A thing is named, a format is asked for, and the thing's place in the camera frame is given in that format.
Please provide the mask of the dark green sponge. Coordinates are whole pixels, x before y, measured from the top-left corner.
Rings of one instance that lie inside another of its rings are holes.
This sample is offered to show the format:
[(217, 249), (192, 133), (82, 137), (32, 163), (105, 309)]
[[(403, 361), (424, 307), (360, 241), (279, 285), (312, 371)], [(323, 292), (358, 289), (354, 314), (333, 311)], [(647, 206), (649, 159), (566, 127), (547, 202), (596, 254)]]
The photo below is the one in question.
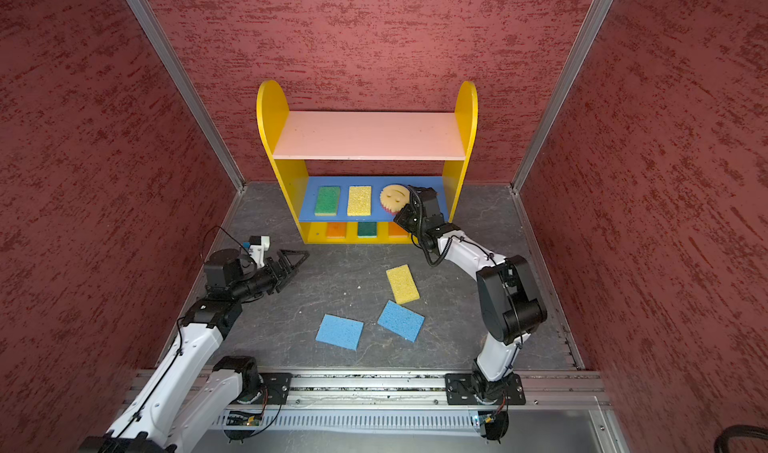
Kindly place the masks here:
[(359, 222), (357, 224), (358, 238), (376, 238), (378, 236), (377, 222)]

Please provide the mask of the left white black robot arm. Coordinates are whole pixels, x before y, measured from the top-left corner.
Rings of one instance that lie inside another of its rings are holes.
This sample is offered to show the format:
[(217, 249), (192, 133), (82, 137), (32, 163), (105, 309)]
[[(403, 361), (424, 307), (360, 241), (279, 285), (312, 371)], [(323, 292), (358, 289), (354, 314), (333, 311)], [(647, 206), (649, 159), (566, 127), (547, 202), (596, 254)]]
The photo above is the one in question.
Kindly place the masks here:
[(254, 358), (225, 356), (205, 384), (190, 391), (223, 344), (246, 303), (281, 292), (310, 254), (302, 250), (222, 249), (203, 265), (205, 294), (176, 322), (177, 337), (137, 397), (101, 436), (86, 438), (82, 452), (190, 452), (225, 408), (253, 408), (263, 417), (270, 405), (287, 402), (289, 373), (262, 375)]

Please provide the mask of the round smiley face sponge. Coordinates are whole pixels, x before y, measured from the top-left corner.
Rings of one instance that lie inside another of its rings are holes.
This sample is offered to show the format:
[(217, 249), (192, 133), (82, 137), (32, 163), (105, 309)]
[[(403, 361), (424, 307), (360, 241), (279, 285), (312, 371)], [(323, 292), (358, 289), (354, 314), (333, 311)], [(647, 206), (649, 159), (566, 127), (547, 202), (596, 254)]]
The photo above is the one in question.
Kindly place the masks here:
[(382, 189), (379, 201), (387, 213), (395, 215), (410, 202), (410, 191), (402, 184), (389, 184)]

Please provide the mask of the light blue sponge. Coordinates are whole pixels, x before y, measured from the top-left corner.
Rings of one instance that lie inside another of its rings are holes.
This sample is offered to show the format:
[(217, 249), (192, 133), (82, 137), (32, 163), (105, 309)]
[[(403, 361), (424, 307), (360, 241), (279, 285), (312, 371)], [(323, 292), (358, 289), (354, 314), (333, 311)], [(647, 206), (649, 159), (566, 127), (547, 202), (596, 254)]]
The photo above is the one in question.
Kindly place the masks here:
[(423, 327), (425, 318), (393, 301), (384, 306), (377, 325), (414, 343)]
[(363, 328), (363, 322), (325, 314), (315, 339), (321, 343), (355, 351)]

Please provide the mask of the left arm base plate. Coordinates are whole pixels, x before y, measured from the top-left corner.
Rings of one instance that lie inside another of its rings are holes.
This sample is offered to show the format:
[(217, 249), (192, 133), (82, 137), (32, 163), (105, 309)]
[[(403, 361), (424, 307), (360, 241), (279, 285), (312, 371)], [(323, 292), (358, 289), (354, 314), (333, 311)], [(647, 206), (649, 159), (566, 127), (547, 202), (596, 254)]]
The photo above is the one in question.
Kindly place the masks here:
[(237, 405), (285, 405), (291, 388), (291, 373), (244, 374)]

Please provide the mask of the bright green sponge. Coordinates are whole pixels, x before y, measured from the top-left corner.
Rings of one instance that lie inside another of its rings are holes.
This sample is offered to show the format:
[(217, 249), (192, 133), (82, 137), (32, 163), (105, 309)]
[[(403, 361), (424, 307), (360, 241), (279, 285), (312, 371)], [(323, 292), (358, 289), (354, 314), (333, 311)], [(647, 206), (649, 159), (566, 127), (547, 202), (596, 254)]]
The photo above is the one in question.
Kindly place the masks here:
[(318, 188), (314, 206), (315, 216), (336, 216), (338, 214), (341, 188), (339, 186), (321, 186)]

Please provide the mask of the orange sponge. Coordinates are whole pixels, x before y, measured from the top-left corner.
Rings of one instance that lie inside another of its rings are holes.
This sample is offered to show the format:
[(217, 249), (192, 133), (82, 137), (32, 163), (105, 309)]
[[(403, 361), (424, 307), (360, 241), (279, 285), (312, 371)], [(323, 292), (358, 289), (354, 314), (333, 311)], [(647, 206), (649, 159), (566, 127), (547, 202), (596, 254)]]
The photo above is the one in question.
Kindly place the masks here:
[(409, 233), (401, 226), (394, 222), (388, 223), (388, 237), (389, 238), (407, 238)]

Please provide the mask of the yellow sponge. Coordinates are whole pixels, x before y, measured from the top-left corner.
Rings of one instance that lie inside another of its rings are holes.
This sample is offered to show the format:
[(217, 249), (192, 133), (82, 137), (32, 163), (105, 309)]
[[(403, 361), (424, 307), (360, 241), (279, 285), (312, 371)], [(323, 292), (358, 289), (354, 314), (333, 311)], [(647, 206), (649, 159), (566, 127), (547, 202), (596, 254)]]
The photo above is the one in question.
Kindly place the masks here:
[(388, 269), (386, 275), (397, 304), (403, 305), (420, 299), (420, 293), (408, 265)]
[(348, 189), (347, 215), (369, 217), (372, 214), (372, 187), (353, 185)]

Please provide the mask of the tan orange-backed sponge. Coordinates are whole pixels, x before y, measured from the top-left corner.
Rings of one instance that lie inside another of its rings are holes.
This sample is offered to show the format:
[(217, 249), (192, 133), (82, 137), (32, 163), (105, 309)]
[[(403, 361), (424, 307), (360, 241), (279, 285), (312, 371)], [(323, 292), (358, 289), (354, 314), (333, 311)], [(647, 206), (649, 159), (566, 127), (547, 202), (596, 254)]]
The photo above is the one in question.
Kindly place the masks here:
[(345, 239), (347, 237), (346, 222), (329, 222), (326, 228), (327, 239)]

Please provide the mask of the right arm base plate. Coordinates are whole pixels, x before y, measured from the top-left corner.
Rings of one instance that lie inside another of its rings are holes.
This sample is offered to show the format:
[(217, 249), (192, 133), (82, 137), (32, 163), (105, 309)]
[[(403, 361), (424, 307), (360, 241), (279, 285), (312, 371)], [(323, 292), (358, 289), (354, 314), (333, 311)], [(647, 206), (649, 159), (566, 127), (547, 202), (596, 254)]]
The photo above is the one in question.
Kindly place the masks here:
[(511, 373), (498, 381), (488, 381), (480, 373), (449, 373), (444, 376), (449, 405), (520, 406), (526, 404), (519, 375)]

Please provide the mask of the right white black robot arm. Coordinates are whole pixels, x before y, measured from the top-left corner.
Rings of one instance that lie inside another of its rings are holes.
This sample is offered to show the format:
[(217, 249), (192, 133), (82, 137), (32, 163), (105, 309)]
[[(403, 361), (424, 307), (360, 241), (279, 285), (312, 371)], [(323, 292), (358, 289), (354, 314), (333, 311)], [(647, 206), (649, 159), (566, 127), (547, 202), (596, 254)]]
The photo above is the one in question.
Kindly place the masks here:
[(513, 366), (525, 341), (548, 317), (532, 269), (522, 256), (497, 254), (446, 221), (434, 189), (406, 190), (408, 202), (395, 223), (430, 266), (449, 261), (476, 281), (487, 335), (472, 365), (469, 391), (481, 404), (500, 405), (513, 389)]

